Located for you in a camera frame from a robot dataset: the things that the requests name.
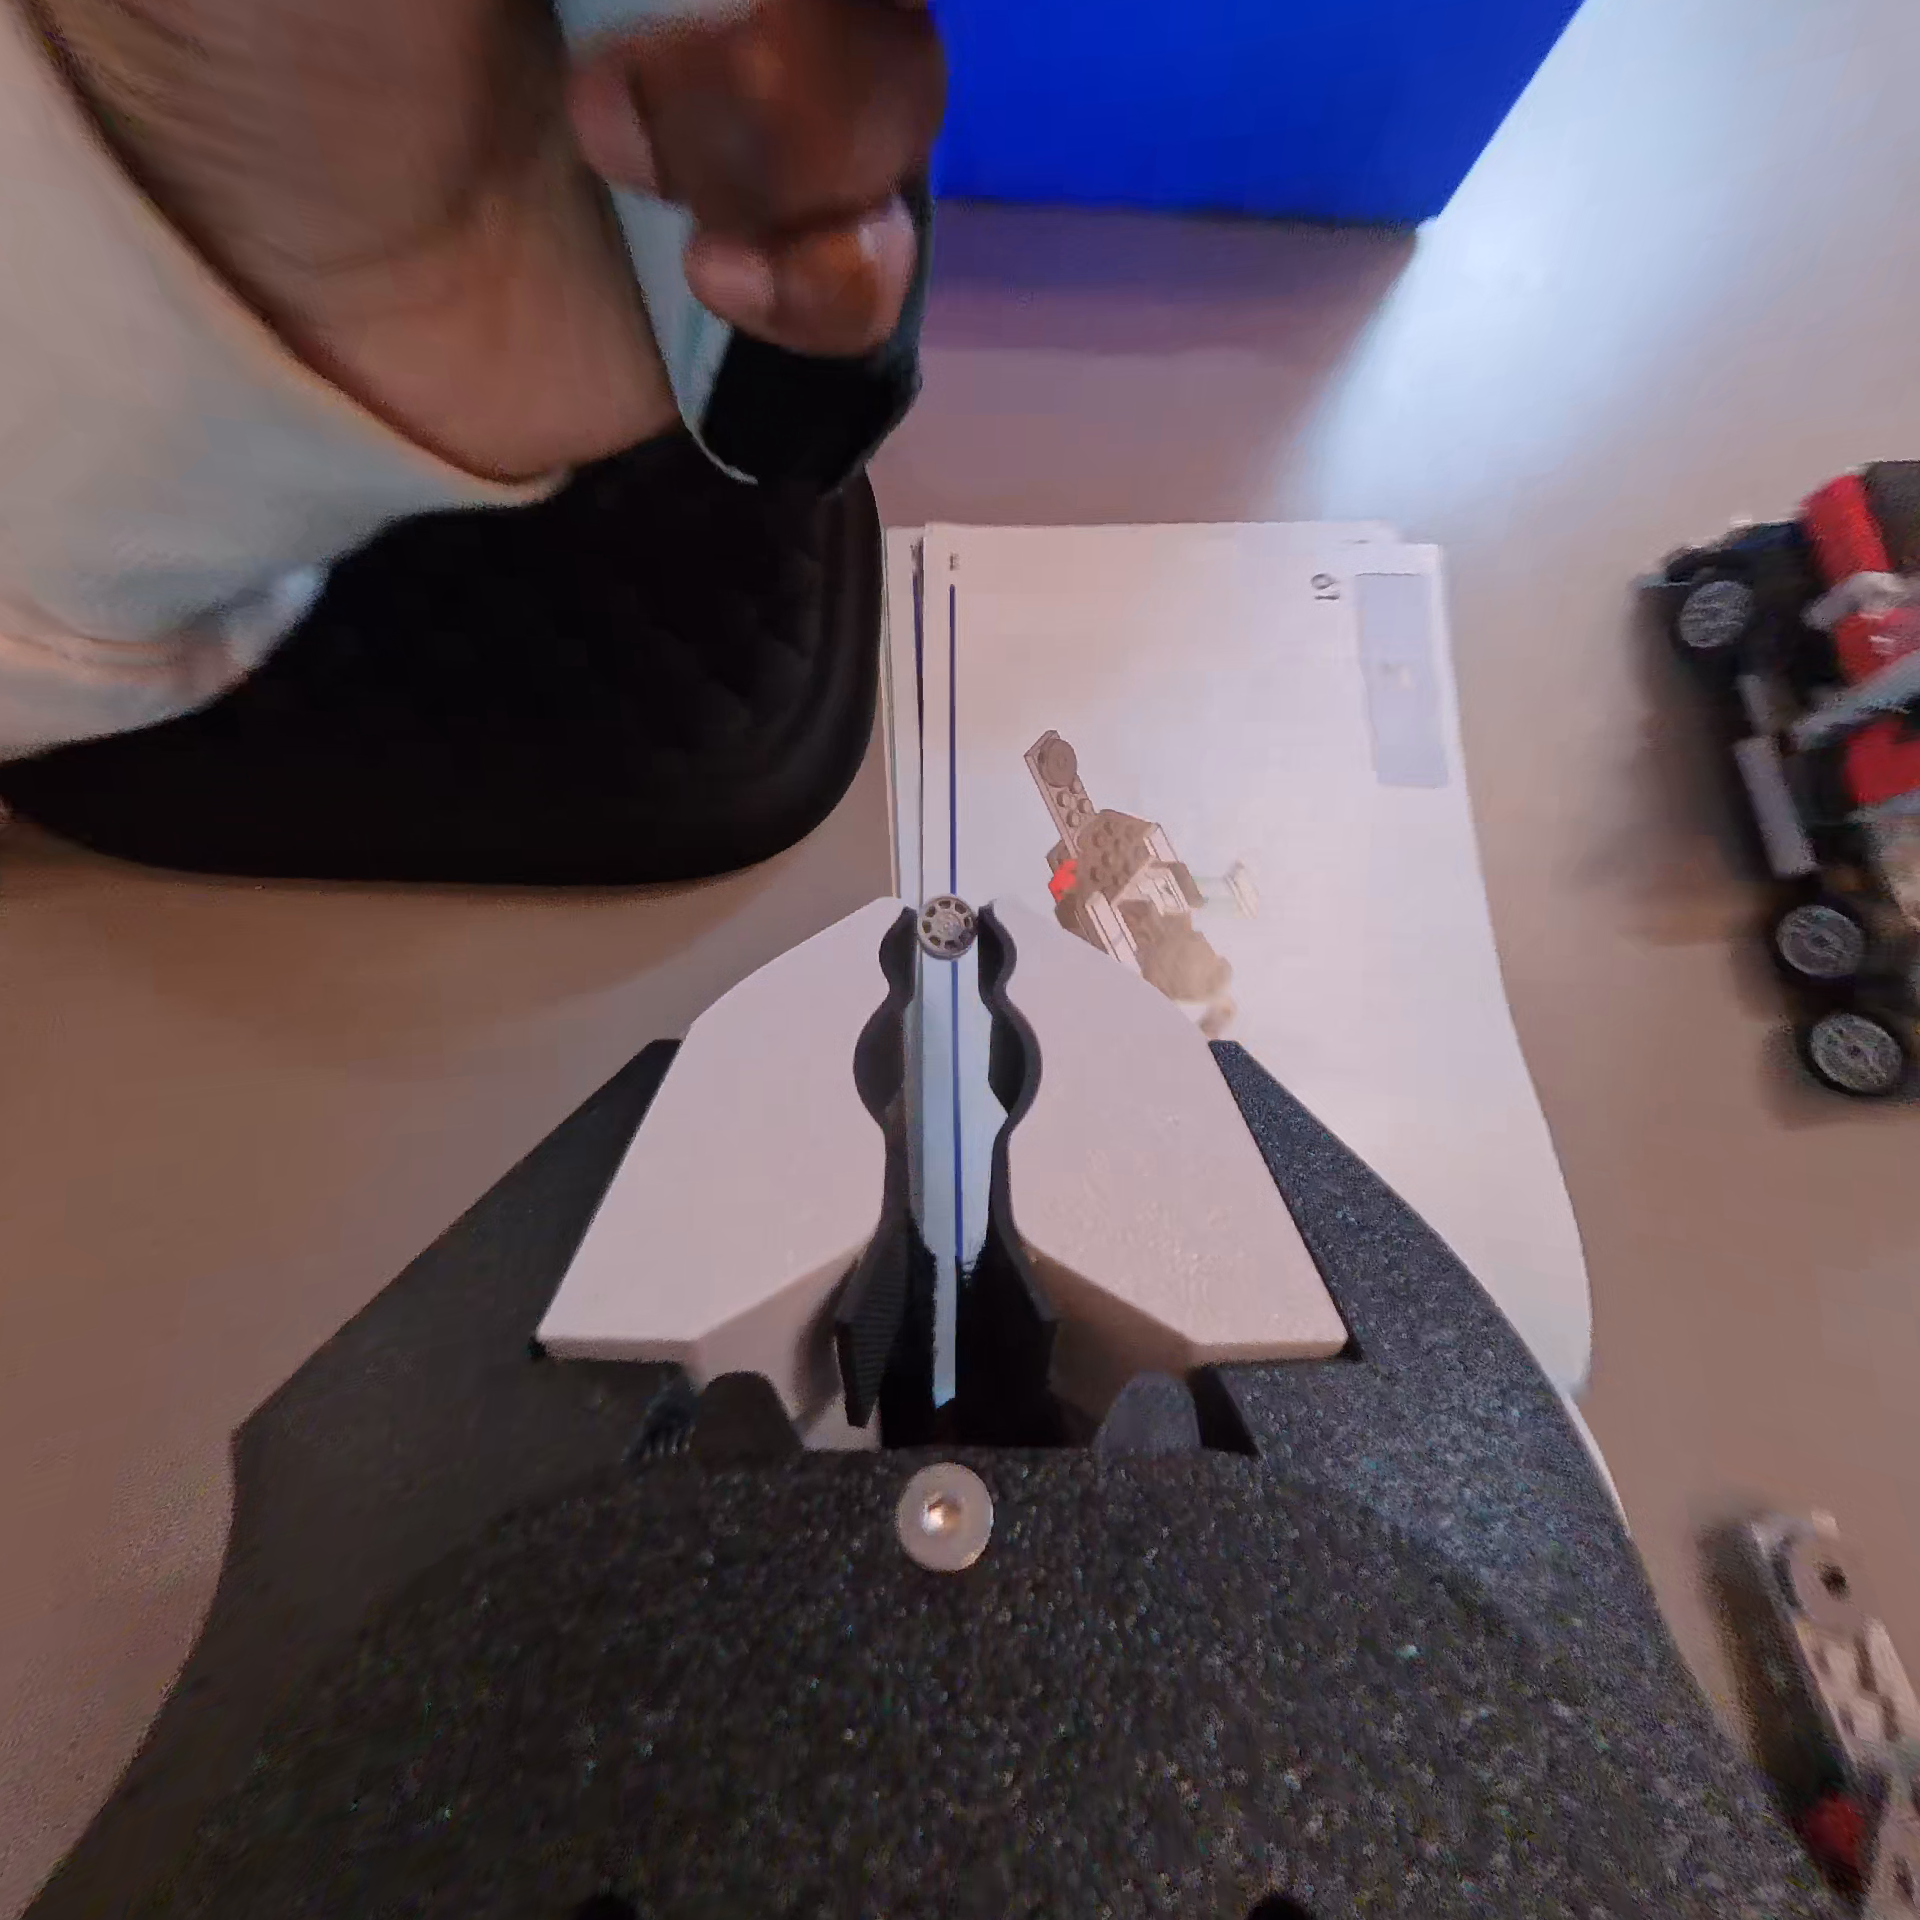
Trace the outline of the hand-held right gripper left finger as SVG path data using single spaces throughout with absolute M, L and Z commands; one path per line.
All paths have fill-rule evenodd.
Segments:
M 535 1330 L 551 1361 L 762 1377 L 809 1450 L 853 1423 L 834 1313 L 910 1193 L 917 915 L 883 897 L 759 967 L 689 1029 Z

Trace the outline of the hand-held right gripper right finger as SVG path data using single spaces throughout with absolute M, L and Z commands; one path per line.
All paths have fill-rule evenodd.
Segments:
M 1330 1361 L 1349 1330 L 1203 1029 L 1054 917 L 997 900 L 1022 1086 L 1020 1253 L 1059 1318 L 1045 1385 L 1097 1423 L 1139 1377 Z

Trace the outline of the lego instruction booklet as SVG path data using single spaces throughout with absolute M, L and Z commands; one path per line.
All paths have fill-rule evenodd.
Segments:
M 1292 522 L 883 551 L 901 891 L 1020 906 L 1236 1042 L 1582 1391 L 1589 1270 L 1503 997 L 1437 548 Z

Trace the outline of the grey white lego assembly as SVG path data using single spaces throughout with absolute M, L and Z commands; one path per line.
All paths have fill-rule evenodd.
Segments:
M 1918 1698 L 1830 1515 L 1702 1543 L 1759 1766 L 1851 1915 L 1918 1915 Z

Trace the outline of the red black lego truck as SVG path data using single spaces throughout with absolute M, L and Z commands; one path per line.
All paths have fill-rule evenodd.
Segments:
M 1637 590 L 1723 743 L 1799 1062 L 1841 1098 L 1913 1095 L 1918 462 L 1843 471 Z

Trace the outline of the person's left hand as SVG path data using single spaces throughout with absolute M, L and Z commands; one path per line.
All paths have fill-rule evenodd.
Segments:
M 570 114 L 610 186 L 689 220 L 689 290 L 731 330 L 853 358 L 895 330 L 917 271 L 905 194 L 945 122 L 929 4 L 769 2 L 601 29 Z

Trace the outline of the blue plastic bin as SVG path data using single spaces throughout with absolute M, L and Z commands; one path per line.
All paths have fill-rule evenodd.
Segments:
M 1418 226 L 1578 2 L 937 2 L 948 202 Z

